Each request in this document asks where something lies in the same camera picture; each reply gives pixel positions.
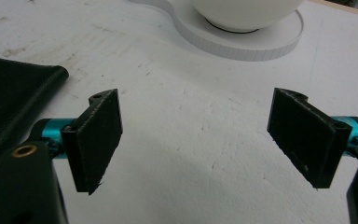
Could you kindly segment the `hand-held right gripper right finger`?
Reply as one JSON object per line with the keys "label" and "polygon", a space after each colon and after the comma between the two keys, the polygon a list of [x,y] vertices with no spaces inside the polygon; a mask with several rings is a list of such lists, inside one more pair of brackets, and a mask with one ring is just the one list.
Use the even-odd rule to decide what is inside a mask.
{"label": "hand-held right gripper right finger", "polygon": [[276,88],[268,133],[316,189],[328,189],[344,155],[358,159],[358,117],[330,117],[296,91]]}

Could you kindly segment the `white bowl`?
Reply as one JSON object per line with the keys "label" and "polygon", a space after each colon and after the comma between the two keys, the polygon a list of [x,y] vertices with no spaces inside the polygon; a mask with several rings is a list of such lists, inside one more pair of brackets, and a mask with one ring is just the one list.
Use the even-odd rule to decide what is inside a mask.
{"label": "white bowl", "polygon": [[304,0],[191,0],[208,22],[234,33],[268,27],[293,13]]}

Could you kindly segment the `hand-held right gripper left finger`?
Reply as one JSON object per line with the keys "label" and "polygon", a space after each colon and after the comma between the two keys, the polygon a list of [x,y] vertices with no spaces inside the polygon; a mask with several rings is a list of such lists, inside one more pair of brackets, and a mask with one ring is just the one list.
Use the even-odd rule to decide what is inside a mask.
{"label": "hand-held right gripper left finger", "polygon": [[53,158],[69,161],[76,190],[93,193],[123,134],[118,90],[91,95],[89,107],[76,119],[41,119],[31,139],[48,146]]}

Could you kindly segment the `white curved base board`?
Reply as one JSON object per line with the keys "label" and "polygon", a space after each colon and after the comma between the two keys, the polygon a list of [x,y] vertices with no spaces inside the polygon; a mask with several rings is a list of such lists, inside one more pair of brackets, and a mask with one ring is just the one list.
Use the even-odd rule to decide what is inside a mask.
{"label": "white curved base board", "polygon": [[166,11],[187,42],[205,52],[236,61],[263,62],[287,55],[297,46],[305,26],[302,15],[296,10],[267,28],[235,34],[214,27],[189,0],[129,1]]}

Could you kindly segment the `black leather pouch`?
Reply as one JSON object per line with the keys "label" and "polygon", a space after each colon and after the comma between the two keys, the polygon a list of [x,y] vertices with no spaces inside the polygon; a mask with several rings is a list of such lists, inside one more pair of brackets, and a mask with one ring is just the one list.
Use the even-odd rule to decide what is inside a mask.
{"label": "black leather pouch", "polygon": [[58,65],[0,59],[0,155],[20,142],[68,77]]}

